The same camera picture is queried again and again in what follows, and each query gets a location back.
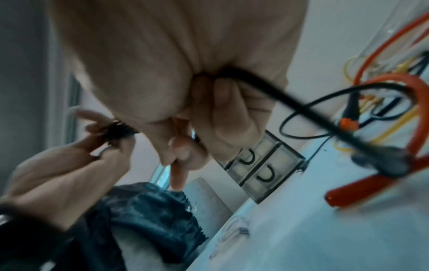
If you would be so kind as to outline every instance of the table surface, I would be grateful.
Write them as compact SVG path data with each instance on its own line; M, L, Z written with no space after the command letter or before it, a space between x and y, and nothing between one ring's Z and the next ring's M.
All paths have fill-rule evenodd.
M404 147L417 118L385 145ZM375 122L359 134L369 140L392 122ZM310 142L309 157L325 139ZM350 161L330 140L304 173L293 174L259 205L248 200L234 216L250 220L240 238L214 259L211 240L188 271L428 270L429 171L421 171L373 200L347 211L331 208L326 191L374 173ZM426 144L421 153L428 153Z

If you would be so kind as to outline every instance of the black curved handle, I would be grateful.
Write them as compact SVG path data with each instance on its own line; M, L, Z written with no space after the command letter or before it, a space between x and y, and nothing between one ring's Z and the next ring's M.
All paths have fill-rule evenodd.
M263 183L271 183L272 181L274 181L274 178L276 178L276 173L274 172L274 169L272 166L267 165L267 168L271 171L271 177L269 177L268 179L263 179L259 176L256 176L256 179L263 182Z
M252 154L252 159L250 159L250 161L244 161L243 159L238 160L238 162L240 162L246 166L253 164L256 160L255 152L251 149L248 149L248 151Z

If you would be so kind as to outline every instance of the black sleeve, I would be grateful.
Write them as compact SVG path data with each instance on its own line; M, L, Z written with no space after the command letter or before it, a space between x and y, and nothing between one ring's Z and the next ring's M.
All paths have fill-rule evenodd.
M33 271L71 238L53 226L0 204L0 270Z

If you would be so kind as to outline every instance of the human hand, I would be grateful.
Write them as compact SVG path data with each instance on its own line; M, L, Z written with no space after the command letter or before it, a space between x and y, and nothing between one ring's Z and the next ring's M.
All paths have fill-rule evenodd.
M2 201L42 221L69 229L81 215L99 201L130 169L134 137L124 138L102 151L97 134L109 125L108 117L88 110L76 110L77 117L94 121L91 132L73 144L39 153L14 171Z
M236 66L285 88L307 5L304 0L49 3L77 79L149 138L161 163L172 165L170 183L177 190L188 170L207 163L208 154L230 160L260 140L274 102L245 84L214 76ZM201 143L189 137L189 121Z

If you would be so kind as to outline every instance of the gray wall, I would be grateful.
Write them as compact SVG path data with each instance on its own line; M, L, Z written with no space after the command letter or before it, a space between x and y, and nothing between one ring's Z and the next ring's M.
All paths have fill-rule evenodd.
M0 193L20 162L43 149L43 0L0 0Z

